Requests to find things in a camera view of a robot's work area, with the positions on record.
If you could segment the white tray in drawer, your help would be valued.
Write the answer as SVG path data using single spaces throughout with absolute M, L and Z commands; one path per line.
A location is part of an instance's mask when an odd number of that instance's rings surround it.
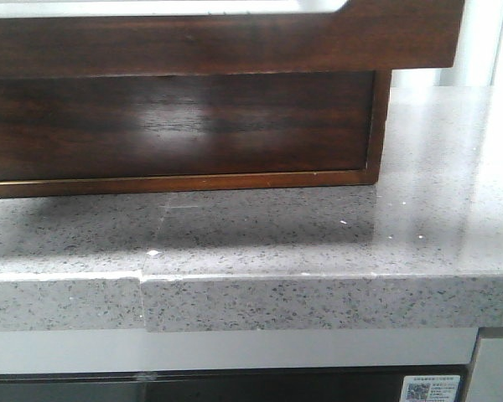
M 0 18 L 335 13 L 346 1 L 0 1 Z

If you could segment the white QR code sticker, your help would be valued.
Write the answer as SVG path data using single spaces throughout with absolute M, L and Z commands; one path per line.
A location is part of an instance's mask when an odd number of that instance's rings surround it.
M 406 376 L 401 402 L 454 402 L 459 390 L 459 375 Z

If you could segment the grey cabinet door panel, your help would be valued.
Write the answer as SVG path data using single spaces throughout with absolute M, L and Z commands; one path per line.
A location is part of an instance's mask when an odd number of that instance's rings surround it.
M 503 328 L 479 332 L 465 401 L 503 401 Z

